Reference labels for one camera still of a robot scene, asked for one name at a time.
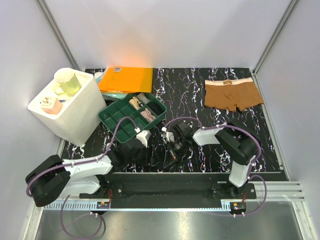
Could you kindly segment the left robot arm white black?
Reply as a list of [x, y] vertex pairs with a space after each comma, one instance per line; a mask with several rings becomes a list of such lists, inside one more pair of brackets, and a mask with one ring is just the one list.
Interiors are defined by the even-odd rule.
[[94, 157], [70, 160], [51, 155], [25, 177], [26, 194], [37, 207], [68, 195], [103, 198], [108, 186], [101, 177], [145, 161], [149, 150], [148, 140], [133, 138]]

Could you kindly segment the black underwear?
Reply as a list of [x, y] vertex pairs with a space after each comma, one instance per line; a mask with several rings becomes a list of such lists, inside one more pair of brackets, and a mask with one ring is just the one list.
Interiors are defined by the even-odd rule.
[[162, 147], [151, 146], [150, 167], [168, 169], [179, 161], [178, 152], [172, 143], [165, 143]]

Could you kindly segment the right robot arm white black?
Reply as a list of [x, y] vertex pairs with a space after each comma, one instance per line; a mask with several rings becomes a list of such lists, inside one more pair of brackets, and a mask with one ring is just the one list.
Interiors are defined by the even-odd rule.
[[170, 130], [162, 128], [162, 137], [167, 153], [170, 154], [169, 166], [179, 161], [182, 152], [193, 146], [221, 145], [231, 159], [231, 172], [227, 183], [211, 190], [220, 196], [240, 198], [245, 194], [245, 186], [250, 177], [253, 163], [261, 155], [258, 137], [241, 122], [194, 129], [184, 122], [174, 125]]

